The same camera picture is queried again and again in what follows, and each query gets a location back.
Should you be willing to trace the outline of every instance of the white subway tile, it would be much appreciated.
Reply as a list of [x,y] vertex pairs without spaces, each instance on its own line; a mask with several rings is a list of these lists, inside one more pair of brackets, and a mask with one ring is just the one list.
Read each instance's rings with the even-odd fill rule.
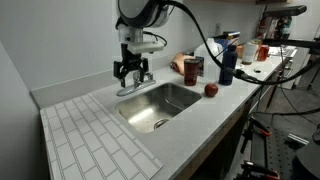
[[113,121],[109,121],[104,125],[114,137],[118,137],[122,134],[121,129],[119,129],[119,127]]
[[91,122],[96,119],[96,116],[92,114],[92,112],[88,109],[82,112],[83,116],[87,119],[87,121]]
[[101,103],[98,103],[105,113],[110,113]]
[[67,119],[62,120],[62,124],[63,124],[66,132],[70,132],[70,131],[76,129],[76,126],[74,125],[71,118],[67,118]]
[[137,143],[137,145],[151,158],[154,159],[154,155],[147,149],[138,139],[134,140],[134,142]]
[[49,124],[52,131],[61,128],[61,123],[58,117],[50,118]]
[[116,169],[115,164],[110,159],[108,153],[103,149],[99,149],[93,153],[95,159],[97,160],[103,174],[108,176],[112,171]]
[[54,180],[62,180],[60,167],[57,161],[51,163],[51,170]]
[[156,163],[156,165],[157,165],[159,168],[162,167],[162,163],[159,161],[158,158],[156,158],[156,159],[154,160],[154,162]]
[[54,109],[54,107],[50,107],[50,108],[46,109],[46,112],[47,112],[48,118],[52,118],[52,117],[57,116],[57,112]]
[[128,179],[131,179],[135,174],[139,172],[137,167],[131,162],[127,155],[122,151],[116,152],[112,157],[115,159],[122,172]]
[[134,177],[132,180],[147,180],[141,173],[139,173],[136,177]]
[[131,139],[136,138],[136,137],[134,137],[134,135],[133,135],[126,127],[124,127],[122,124],[120,125],[120,128],[121,128]]
[[76,97],[76,98],[73,99],[73,101],[74,101],[75,103],[80,102],[80,101],[81,101],[81,98],[80,98],[80,97]]
[[159,170],[142,152],[139,152],[133,157],[133,160],[138,164],[142,171],[150,179]]
[[91,103],[92,102],[92,99],[88,96],[88,95],[84,95],[81,97],[84,102],[86,102],[87,104]]
[[84,145],[84,142],[77,130],[69,132],[68,136],[73,149],[77,149],[78,147]]
[[83,179],[77,164],[70,166],[68,169],[64,170],[64,176],[66,180],[81,180]]
[[71,114],[73,120],[75,120],[75,121],[78,121],[79,119],[82,118],[82,115],[78,109],[71,110],[70,114]]
[[48,150],[48,153],[49,153],[49,158],[50,158],[50,161],[54,161],[57,159],[57,156],[56,156],[56,152],[53,148],[53,143],[52,141],[49,141],[47,142],[47,150]]
[[77,121],[76,124],[82,134],[89,132],[91,130],[88,123],[84,119]]
[[103,111],[96,112],[96,116],[99,118],[99,120],[104,124],[108,121],[110,121],[109,116],[107,116]]
[[138,147],[125,134],[119,136],[117,140],[130,156],[133,156],[139,152]]
[[110,154],[113,154],[114,152],[120,149],[119,145],[114,141],[114,139],[108,133],[100,136],[100,139]]
[[62,169],[65,169],[66,167],[76,162],[68,143],[58,147],[57,150]]
[[74,105],[74,103],[71,100],[66,102],[66,106],[69,111],[76,109],[76,106]]
[[113,172],[107,180],[125,180],[119,171]]
[[109,116],[115,123],[121,124],[120,121],[119,121],[116,117],[114,117],[114,115],[112,115],[111,113],[109,113],[108,116]]
[[93,112],[97,112],[100,110],[99,106],[95,102],[89,103],[88,106]]
[[62,120],[69,117],[69,113],[67,112],[66,108],[59,109],[58,113],[59,113],[60,119]]
[[61,108],[64,108],[64,105],[63,105],[63,103],[57,104],[57,105],[56,105],[56,108],[57,108],[57,109],[61,109]]
[[85,174],[86,180],[104,180],[97,167],[92,168]]
[[41,121],[42,121],[42,126],[48,126],[48,119],[46,118],[45,115],[41,115]]
[[89,169],[95,166],[91,154],[89,153],[86,146],[80,147],[75,151],[75,153],[79,161],[80,167],[82,169],[82,172],[87,172]]
[[66,135],[63,132],[63,129],[60,128],[56,131],[53,131],[53,138],[54,138],[54,142],[56,143],[56,146],[61,146],[62,144],[68,142]]
[[46,126],[43,128],[43,132],[44,132],[44,137],[46,139],[46,142],[50,141],[51,140],[51,134],[50,134],[50,131],[49,131],[49,127]]
[[88,132],[87,134],[83,135],[85,141],[87,142],[91,151],[95,151],[101,147],[101,144],[97,137],[93,134],[93,132]]
[[90,124],[91,124],[92,129],[94,130],[94,132],[96,132],[96,134],[98,136],[107,132],[106,129],[103,127],[103,125],[98,120],[95,120],[95,121],[91,122]]
[[86,104],[84,104],[84,102],[80,101],[76,103],[78,108],[80,109],[80,111],[85,111],[88,109],[88,107],[86,106]]

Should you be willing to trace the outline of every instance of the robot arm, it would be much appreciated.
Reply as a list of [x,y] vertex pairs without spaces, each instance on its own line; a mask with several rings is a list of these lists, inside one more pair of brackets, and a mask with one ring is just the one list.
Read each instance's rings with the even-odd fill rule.
[[118,0],[119,19],[116,29],[121,42],[122,62],[114,62],[114,77],[126,87],[125,77],[130,71],[139,71],[140,82],[148,72],[148,60],[142,53],[161,51],[160,42],[143,42],[143,28],[160,27],[168,20],[168,6],[165,0]]

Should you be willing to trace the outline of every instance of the red apple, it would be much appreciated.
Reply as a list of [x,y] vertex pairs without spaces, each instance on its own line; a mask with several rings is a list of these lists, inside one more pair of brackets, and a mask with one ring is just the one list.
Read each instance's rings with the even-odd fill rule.
[[208,97],[214,97],[218,93],[218,86],[215,84],[207,84],[206,87],[204,88],[204,93]]

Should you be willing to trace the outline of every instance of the orange object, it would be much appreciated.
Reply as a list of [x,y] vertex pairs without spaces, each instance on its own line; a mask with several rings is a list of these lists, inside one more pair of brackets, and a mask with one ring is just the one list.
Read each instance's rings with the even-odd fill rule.
[[259,49],[258,61],[265,61],[268,57],[269,46],[262,45]]
[[238,58],[242,58],[243,56],[243,46],[237,46]]

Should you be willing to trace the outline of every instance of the jar lid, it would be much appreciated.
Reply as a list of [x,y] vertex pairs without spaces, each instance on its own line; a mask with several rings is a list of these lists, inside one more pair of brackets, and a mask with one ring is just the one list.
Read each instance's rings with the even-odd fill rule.
[[187,64],[198,64],[200,61],[198,59],[186,59],[184,60],[184,63]]

